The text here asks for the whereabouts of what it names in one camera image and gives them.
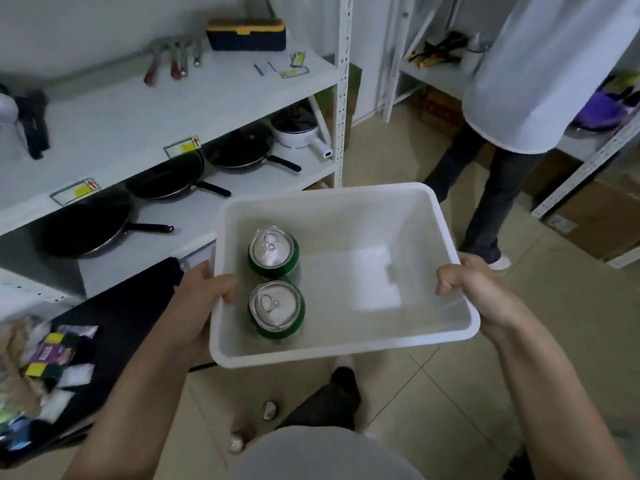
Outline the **person's left hand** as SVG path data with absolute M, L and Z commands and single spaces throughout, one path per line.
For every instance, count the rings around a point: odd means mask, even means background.
M 215 307 L 207 306 L 203 281 L 213 275 L 208 261 L 186 271 L 164 313 L 152 330 L 156 351 L 187 370 L 200 364 L 209 340 L 209 322 Z

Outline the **person's right hand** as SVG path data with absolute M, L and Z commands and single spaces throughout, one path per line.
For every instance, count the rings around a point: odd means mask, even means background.
M 529 340 L 540 328 L 540 323 L 507 286 L 494 276 L 482 258 L 459 253 L 459 264 L 476 269 L 475 297 L 469 300 L 481 316 L 481 332 L 497 348 Z

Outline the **white plastic tub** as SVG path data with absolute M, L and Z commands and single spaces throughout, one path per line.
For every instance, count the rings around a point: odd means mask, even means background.
M 259 286 L 247 249 L 277 226 L 300 246 L 306 317 L 284 340 L 261 337 L 247 310 Z M 459 264 L 435 193 L 420 183 L 245 196 L 220 210 L 216 275 L 235 273 L 235 302 L 211 316 L 209 350 L 225 368 L 430 346 L 473 338 L 479 313 L 460 291 L 435 295 L 436 270 Z

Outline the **person's left forearm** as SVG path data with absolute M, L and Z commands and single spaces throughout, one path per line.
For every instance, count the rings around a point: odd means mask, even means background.
M 210 312 L 164 313 L 113 387 L 61 480 L 153 480 Z

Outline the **person's right forearm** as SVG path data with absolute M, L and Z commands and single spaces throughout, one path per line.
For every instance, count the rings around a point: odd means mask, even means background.
M 535 480 L 636 480 L 564 350 L 516 303 L 482 311 Z

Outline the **green drink can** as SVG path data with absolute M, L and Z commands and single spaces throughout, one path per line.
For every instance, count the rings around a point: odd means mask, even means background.
M 284 340 L 299 331 L 306 317 L 306 302 L 299 288 L 277 280 L 257 286 L 247 310 L 256 332 L 269 340 Z
M 249 268 L 261 283 L 284 281 L 299 286 L 300 246 L 292 234 L 277 226 L 260 228 L 247 249 Z

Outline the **black table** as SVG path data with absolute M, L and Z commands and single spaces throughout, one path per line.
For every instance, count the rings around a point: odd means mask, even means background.
M 82 423 L 104 405 L 124 367 L 171 300 L 183 273 L 177 258 L 167 258 L 52 320 L 52 331 L 60 326 L 97 327 L 91 339 L 78 345 L 73 361 L 93 364 L 92 379 L 72 389 L 74 395 L 57 421 L 33 420 L 19 430 L 15 445 L 11 438 L 1 440 L 0 470 L 84 439 L 90 426 L 81 427 Z

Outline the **black frying pan with lid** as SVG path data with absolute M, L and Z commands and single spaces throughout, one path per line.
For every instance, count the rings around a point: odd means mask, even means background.
M 236 129 L 201 147 L 204 158 L 215 168 L 229 173 L 255 170 L 273 163 L 299 174 L 302 167 L 272 153 L 275 138 L 265 126 Z

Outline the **green and yellow price label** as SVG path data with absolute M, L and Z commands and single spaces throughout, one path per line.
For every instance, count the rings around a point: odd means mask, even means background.
M 49 197 L 59 206 L 65 207 L 99 192 L 101 189 L 95 179 L 85 178 L 50 194 Z
M 201 148 L 197 136 L 188 137 L 176 143 L 164 147 L 164 152 L 169 159 L 178 158 L 186 153 L 197 151 Z

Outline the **large black frying pan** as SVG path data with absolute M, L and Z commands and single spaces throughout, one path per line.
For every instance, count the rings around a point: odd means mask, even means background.
M 128 193 L 97 195 L 46 217 L 38 232 L 42 250 L 57 258 L 86 258 L 106 252 L 129 233 L 171 234 L 174 227 L 140 223 Z

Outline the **person's black trousers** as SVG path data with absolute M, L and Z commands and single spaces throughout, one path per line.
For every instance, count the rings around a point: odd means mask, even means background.
M 336 368 L 327 384 L 309 396 L 276 427 L 343 428 L 356 430 L 356 414 L 362 403 L 354 370 Z

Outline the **large brown cardboard box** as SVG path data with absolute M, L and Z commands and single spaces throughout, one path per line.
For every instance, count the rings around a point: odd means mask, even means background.
M 640 184 L 596 178 L 543 222 L 598 260 L 619 257 L 640 244 Z

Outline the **red printed cardboard box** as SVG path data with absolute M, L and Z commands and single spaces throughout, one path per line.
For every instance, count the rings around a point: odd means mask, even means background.
M 447 137 L 454 137 L 465 123 L 461 101 L 432 86 L 426 90 L 419 120 Z

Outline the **white plastic packets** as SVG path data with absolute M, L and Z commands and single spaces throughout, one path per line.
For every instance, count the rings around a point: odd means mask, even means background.
M 72 389 L 88 385 L 92 380 L 94 369 L 95 365 L 92 363 L 67 368 L 56 386 L 46 396 L 37 419 L 49 424 L 55 423 L 75 396 L 76 393 Z

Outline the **pack of colourful sponges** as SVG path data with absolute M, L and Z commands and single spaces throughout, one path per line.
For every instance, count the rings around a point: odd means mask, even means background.
M 86 354 L 98 326 L 62 324 L 48 333 L 37 346 L 23 370 L 32 379 L 60 379 L 76 361 Z

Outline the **white metal shelf unit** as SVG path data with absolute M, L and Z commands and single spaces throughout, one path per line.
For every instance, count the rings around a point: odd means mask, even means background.
M 203 146 L 337 88 L 348 67 L 352 14 L 353 0 L 0 0 L 0 55 L 23 49 L 37 68 L 54 69 L 77 69 L 89 55 L 115 58 L 44 81 L 50 149 L 41 160 L 29 155 L 22 127 L 0 118 L 0 320 L 55 317 L 64 306 L 214 241 L 223 198 L 196 190 L 142 200 L 124 181 L 169 160 L 165 146 L 193 136 Z M 280 18 L 286 49 L 213 50 L 205 29 L 220 18 Z M 169 45 L 183 38 L 188 76 L 175 81 Z M 143 78 L 150 45 L 160 39 L 166 49 L 150 88 Z M 193 65 L 194 39 L 202 40 L 201 67 Z M 306 51 L 310 72 L 281 78 L 297 50 Z M 170 225 L 174 232 L 129 233 L 86 258 L 46 254 L 38 241 L 42 222 L 70 206 L 59 206 L 50 194 L 85 178 L 102 189 L 82 200 L 128 193 L 137 222 Z

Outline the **person's grey shirt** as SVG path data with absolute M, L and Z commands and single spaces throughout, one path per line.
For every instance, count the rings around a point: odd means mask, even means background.
M 230 480 L 425 480 L 398 453 L 338 427 L 289 426 L 261 437 Z

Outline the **green cardboard box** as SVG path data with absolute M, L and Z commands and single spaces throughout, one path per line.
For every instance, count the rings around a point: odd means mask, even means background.
M 351 127 L 351 121 L 356 112 L 356 104 L 358 99 L 358 92 L 361 85 L 362 69 L 356 64 L 349 63 L 349 75 L 348 75 L 348 90 L 347 90 L 347 129 Z M 324 89 L 315 94 L 316 102 L 324 117 L 324 120 L 330 130 L 333 129 L 333 124 L 330 122 L 333 120 L 334 109 L 333 90 L 335 87 Z

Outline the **purple pan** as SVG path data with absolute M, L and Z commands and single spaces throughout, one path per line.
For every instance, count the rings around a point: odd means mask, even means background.
M 596 92 L 572 120 L 571 126 L 590 132 L 605 132 L 626 122 L 638 104 L 639 93 Z

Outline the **yellow and black hand tools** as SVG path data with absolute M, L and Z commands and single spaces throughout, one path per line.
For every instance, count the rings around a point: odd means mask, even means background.
M 406 62 L 417 69 L 427 69 L 441 64 L 459 64 L 468 41 L 468 35 L 459 31 L 450 31 L 435 45 L 425 41 L 423 48 L 412 51 L 406 58 Z

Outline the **black power tool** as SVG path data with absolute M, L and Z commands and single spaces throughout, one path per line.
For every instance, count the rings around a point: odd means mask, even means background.
M 22 125 L 28 153 L 33 160 L 41 160 L 44 151 L 50 149 L 49 131 L 45 121 L 48 98 L 43 90 L 27 92 L 25 96 L 16 96 L 18 122 Z

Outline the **blue and yellow toolbox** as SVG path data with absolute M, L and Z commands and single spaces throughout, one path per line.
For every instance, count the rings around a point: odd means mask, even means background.
M 285 23 L 280 18 L 220 18 L 205 29 L 213 50 L 219 52 L 283 52 Z

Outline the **red handled pliers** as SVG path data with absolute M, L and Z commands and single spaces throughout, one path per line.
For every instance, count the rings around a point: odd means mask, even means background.
M 159 68 L 162 65 L 163 52 L 166 49 L 166 43 L 164 40 L 156 40 L 150 45 L 151 62 L 143 78 L 144 84 L 147 87 L 154 87 L 157 81 L 157 74 Z

